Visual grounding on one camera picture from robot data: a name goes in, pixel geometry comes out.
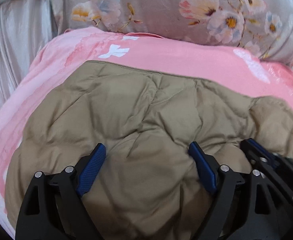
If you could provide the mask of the tan quilted puffer jacket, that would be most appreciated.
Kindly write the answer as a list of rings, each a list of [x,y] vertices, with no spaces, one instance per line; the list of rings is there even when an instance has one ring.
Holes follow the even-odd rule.
[[[293,158],[293,110],[205,79],[88,61],[29,117],[8,167],[5,204],[16,226],[36,171],[58,173],[92,152],[107,157],[83,203],[105,239],[190,239],[210,206],[188,155],[196,141],[232,170],[251,168],[240,141]]]

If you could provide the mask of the pink floral blanket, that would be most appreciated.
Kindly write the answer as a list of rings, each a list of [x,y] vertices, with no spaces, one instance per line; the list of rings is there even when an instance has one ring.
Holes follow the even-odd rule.
[[[115,34],[95,27],[70,30],[48,42],[0,108],[0,225],[15,236],[4,204],[9,162],[31,113],[44,97],[88,60],[215,81],[250,97],[275,96],[293,109],[293,71],[258,58],[258,46],[201,46],[155,34]]]

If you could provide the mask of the grey floral duvet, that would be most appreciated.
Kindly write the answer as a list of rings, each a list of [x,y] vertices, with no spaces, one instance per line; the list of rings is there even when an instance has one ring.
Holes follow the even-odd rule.
[[[234,46],[293,71],[293,0],[52,0],[59,33],[94,26]]]

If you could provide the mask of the silver satin bed sheet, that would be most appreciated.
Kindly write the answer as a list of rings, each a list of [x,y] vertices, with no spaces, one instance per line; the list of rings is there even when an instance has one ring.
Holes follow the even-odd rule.
[[[0,108],[56,34],[51,0],[0,0]]]

